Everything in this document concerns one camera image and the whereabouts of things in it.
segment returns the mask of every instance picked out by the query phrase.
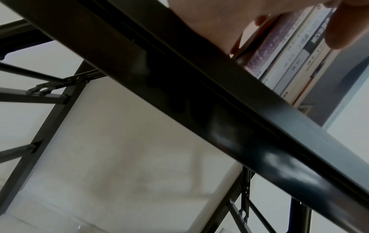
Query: bookshelf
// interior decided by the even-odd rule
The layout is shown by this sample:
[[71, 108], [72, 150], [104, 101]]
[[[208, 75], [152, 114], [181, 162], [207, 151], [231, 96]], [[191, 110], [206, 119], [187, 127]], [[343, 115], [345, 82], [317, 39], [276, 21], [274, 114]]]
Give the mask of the bookshelf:
[[[246, 191], [253, 173], [291, 195], [295, 232], [306, 232], [311, 209], [348, 232], [367, 231], [369, 165], [157, 1], [1, 2], [244, 165], [204, 233], [228, 211], [248, 232], [231, 200], [241, 195], [241, 210], [257, 212]], [[17, 189], [8, 193], [0, 201]]]

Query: stack of books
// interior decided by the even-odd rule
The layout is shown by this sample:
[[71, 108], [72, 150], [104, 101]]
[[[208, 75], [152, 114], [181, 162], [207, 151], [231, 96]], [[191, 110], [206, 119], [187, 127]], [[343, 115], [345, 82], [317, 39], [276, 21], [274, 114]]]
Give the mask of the stack of books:
[[335, 10], [319, 4], [270, 17], [247, 36], [233, 59], [288, 103], [307, 113], [308, 109], [300, 108], [300, 104], [339, 54], [324, 41]]

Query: hand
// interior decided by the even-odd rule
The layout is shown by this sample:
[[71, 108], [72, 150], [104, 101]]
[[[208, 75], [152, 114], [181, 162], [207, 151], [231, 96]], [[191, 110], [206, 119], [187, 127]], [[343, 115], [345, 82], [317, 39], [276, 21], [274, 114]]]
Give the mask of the hand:
[[[229, 53], [246, 26], [263, 15], [278, 15], [322, 0], [169, 0], [170, 8], [195, 32]], [[369, 27], [369, 0], [327, 1], [338, 6], [325, 38], [333, 49], [354, 43]]]

